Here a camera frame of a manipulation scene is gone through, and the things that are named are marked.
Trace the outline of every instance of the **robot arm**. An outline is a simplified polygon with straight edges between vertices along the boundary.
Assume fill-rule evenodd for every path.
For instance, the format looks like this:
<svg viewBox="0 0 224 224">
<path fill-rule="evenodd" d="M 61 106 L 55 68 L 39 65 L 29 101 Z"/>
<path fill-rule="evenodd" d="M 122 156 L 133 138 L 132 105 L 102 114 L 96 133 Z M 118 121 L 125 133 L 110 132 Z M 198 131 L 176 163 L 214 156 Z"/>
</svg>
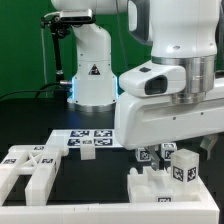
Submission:
<svg viewBox="0 0 224 224">
<path fill-rule="evenodd" d="M 91 9 L 94 14 L 114 14 L 117 12 L 117 6 L 120 12 L 127 10 L 127 0 L 51 0 L 51 2 L 60 11 Z"/>
<path fill-rule="evenodd" d="M 153 40 L 152 61 L 120 78 L 117 140 L 135 149 L 224 131 L 224 80 L 214 79 L 220 1 L 139 2 L 128 2 L 129 28 L 142 42 Z"/>
<path fill-rule="evenodd" d="M 78 71 L 72 79 L 69 107 L 85 112 L 113 109 L 117 79 L 111 71 L 111 38 L 94 24 L 94 16 L 126 11 L 127 0 L 52 0 L 52 4 L 58 10 L 54 23 L 59 29 L 61 24 L 69 25 L 76 37 Z"/>
</svg>

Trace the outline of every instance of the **green backdrop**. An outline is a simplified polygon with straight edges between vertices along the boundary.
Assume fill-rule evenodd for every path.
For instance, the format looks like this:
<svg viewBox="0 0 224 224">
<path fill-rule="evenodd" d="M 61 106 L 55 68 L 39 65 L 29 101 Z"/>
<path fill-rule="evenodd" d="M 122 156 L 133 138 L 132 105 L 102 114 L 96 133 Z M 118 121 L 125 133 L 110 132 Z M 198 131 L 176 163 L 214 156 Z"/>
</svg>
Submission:
<svg viewBox="0 0 224 224">
<path fill-rule="evenodd" d="M 37 90 L 44 85 L 40 17 L 55 11 L 50 0 L 1 1 L 0 19 L 0 96 L 19 90 Z M 97 16 L 97 24 L 112 37 L 112 70 L 116 75 L 126 70 L 119 40 L 116 15 Z M 128 67 L 135 67 L 150 58 L 151 48 L 141 45 L 127 31 L 127 14 L 120 15 Z M 45 29 L 48 81 L 55 81 L 55 62 L 51 34 Z M 76 72 L 74 35 L 60 40 L 66 79 Z M 33 97 L 19 94 L 12 97 Z"/>
</svg>

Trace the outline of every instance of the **white slot block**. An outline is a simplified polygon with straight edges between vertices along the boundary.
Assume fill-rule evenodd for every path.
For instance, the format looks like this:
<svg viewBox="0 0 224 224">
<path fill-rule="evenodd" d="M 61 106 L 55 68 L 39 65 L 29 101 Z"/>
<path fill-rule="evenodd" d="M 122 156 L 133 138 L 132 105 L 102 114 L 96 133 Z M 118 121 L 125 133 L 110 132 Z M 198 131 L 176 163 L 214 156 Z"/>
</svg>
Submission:
<svg viewBox="0 0 224 224">
<path fill-rule="evenodd" d="M 25 189 L 26 204 L 28 206 L 46 205 L 60 162 L 60 151 L 46 151 L 43 154 Z"/>
<path fill-rule="evenodd" d="M 19 175 L 17 167 L 27 160 L 26 152 L 9 152 L 0 164 L 0 206 L 3 205 Z"/>
<path fill-rule="evenodd" d="M 96 159 L 95 144 L 92 137 L 82 137 L 80 139 L 80 154 L 81 160 Z"/>
<path fill-rule="evenodd" d="M 143 167 L 143 174 L 128 175 L 130 202 L 171 202 L 174 194 L 167 184 L 169 178 L 165 170 L 154 171 L 151 167 Z"/>
</svg>

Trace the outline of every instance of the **small white cube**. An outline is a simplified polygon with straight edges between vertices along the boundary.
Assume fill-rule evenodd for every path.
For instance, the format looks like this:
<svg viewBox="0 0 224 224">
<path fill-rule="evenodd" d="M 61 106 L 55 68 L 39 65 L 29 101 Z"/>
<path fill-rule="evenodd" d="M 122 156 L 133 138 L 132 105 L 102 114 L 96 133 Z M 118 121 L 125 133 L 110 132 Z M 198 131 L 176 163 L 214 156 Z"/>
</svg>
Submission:
<svg viewBox="0 0 224 224">
<path fill-rule="evenodd" d="M 81 160 L 96 159 L 96 150 L 94 139 L 89 136 L 80 138 L 80 154 Z"/>
<path fill-rule="evenodd" d="M 175 142 L 161 144 L 161 157 L 164 161 L 171 161 L 171 154 L 177 151 Z"/>
<path fill-rule="evenodd" d="M 151 161 L 150 153 L 145 148 L 138 148 L 135 150 L 135 156 L 138 162 Z"/>
<path fill-rule="evenodd" d="M 171 156 L 171 177 L 183 184 L 190 184 L 198 179 L 199 154 L 181 149 Z"/>
</svg>

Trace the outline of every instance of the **black tabletop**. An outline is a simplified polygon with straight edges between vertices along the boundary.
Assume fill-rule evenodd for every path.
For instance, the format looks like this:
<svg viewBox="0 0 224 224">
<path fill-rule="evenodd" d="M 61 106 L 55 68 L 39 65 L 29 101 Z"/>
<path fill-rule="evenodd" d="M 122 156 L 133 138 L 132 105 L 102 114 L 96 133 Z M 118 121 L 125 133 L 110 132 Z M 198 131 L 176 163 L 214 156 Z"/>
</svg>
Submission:
<svg viewBox="0 0 224 224">
<path fill-rule="evenodd" d="M 111 129 L 114 111 L 84 113 L 72 111 L 63 101 L 53 99 L 11 99 L 0 102 L 0 160 L 13 145 L 45 144 L 53 129 Z M 199 175 L 221 211 L 224 208 L 224 136 L 212 151 L 212 158 L 200 148 L 201 138 L 177 142 L 178 149 L 200 153 Z M 48 204 L 125 203 L 128 202 L 127 174 L 143 165 L 135 159 L 134 151 L 98 149 L 96 160 L 81 161 L 79 150 L 70 150 L 63 157 Z M 5 206 L 25 205 L 24 189 L 29 176 L 20 176 L 9 194 Z"/>
</svg>

